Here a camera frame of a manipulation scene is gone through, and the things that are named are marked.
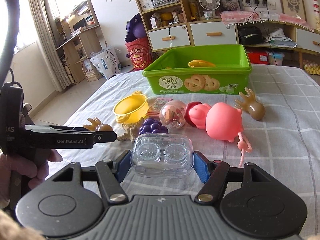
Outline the person's left hand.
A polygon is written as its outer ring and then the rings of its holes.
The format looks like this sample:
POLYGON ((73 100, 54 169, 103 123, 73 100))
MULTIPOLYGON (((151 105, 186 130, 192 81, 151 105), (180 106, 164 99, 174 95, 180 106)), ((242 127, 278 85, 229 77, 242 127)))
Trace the person's left hand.
POLYGON ((22 176, 31 178, 29 187, 37 187, 44 182, 49 174, 48 161, 59 163, 63 157, 56 151, 50 150, 48 159, 40 167, 32 161, 19 155, 7 155, 1 152, 1 209, 4 209, 10 202, 10 177, 12 171, 16 171, 22 176))

